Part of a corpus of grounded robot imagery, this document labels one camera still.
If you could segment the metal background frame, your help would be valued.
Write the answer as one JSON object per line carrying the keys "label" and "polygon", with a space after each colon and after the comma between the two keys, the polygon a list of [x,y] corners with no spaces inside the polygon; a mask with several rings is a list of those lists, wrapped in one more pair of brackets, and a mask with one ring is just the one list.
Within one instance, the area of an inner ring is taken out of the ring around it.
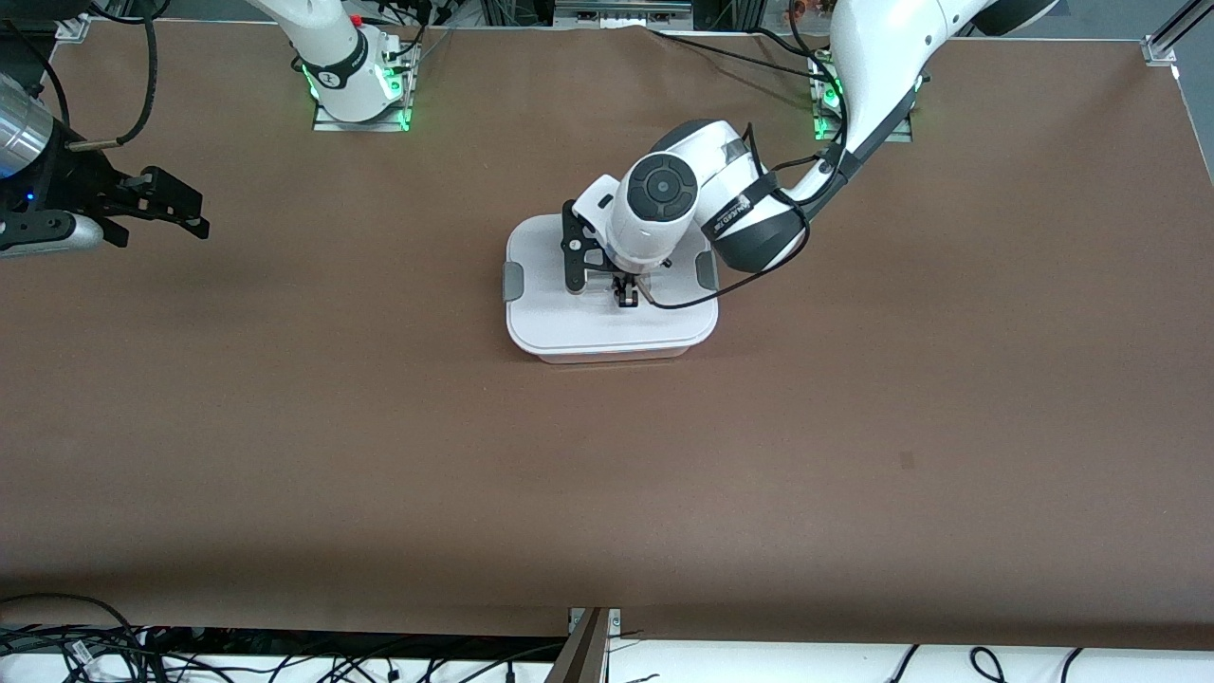
{"label": "metal background frame", "polygon": [[692,0],[552,0],[554,28],[694,30]]}

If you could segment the brown table cover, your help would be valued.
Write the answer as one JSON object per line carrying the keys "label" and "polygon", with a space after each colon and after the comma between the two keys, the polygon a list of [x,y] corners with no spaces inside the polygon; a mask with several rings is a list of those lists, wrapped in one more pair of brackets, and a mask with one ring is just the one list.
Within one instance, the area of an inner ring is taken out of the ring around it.
{"label": "brown table cover", "polygon": [[205,241],[0,261],[0,597],[153,625],[1214,649],[1214,186],[1135,42],[948,42],[788,267],[668,362],[551,366],[503,262],[792,75],[642,28],[431,33],[407,133],[314,131],[274,25],[157,27],[112,161]]}

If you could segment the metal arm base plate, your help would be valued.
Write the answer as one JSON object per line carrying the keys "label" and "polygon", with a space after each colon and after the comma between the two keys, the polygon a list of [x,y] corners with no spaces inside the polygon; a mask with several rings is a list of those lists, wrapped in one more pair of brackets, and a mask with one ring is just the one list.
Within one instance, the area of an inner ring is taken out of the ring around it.
{"label": "metal arm base plate", "polygon": [[[812,81],[811,82],[811,99],[812,102],[812,116],[815,116],[815,140],[827,141],[829,138],[835,138],[838,129],[844,123],[844,104],[843,104],[843,90],[841,82],[839,89],[833,86],[832,78],[836,76],[836,66],[833,64],[832,56],[828,55],[827,50],[816,51],[817,57],[822,61],[822,66],[817,66],[811,58],[806,58],[809,73],[811,75],[828,75],[826,81]],[[924,82],[929,82],[929,73],[921,72],[921,74],[915,79],[913,91],[915,95],[920,91]],[[907,114],[894,126],[892,133],[889,133],[889,141],[908,143],[913,141],[913,121],[910,121],[910,114]]]}
{"label": "metal arm base plate", "polygon": [[413,107],[416,90],[416,72],[421,46],[413,45],[402,55],[395,55],[386,66],[371,66],[373,90],[367,90],[370,102],[382,104],[373,116],[364,120],[339,120],[337,116],[320,106],[320,96],[316,89],[310,93],[314,99],[312,129],[316,131],[376,131],[376,133],[404,133],[413,129]]}

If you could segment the white box lid with handle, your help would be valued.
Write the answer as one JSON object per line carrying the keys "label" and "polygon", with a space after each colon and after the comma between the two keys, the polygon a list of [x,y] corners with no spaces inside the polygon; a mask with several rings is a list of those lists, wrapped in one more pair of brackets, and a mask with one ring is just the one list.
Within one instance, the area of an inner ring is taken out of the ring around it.
{"label": "white box lid with handle", "polygon": [[719,304],[664,311],[646,298],[615,306],[612,278],[592,272],[584,294],[565,290],[562,221],[558,214],[531,217],[507,237],[505,261],[524,268],[524,296],[505,303],[507,334],[526,353],[623,346],[629,349],[700,345],[714,332]]}

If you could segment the white plastic storage box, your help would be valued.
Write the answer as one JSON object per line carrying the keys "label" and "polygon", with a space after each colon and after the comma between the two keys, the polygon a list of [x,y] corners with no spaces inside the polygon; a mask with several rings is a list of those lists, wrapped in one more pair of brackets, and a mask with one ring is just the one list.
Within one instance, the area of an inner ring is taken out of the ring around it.
{"label": "white plastic storage box", "polygon": [[589,347],[589,349],[552,351],[552,353],[531,353],[537,359],[550,364],[592,364],[605,362],[658,362],[677,358],[690,351],[690,346],[651,347],[651,349],[629,349],[623,346]]}

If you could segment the brown wooden post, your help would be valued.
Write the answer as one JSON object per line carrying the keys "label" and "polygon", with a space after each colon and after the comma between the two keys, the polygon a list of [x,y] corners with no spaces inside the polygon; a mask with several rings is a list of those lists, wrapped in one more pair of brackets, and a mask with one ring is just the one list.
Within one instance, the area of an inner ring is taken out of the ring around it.
{"label": "brown wooden post", "polygon": [[543,683],[605,683],[609,637],[602,609],[588,608]]}

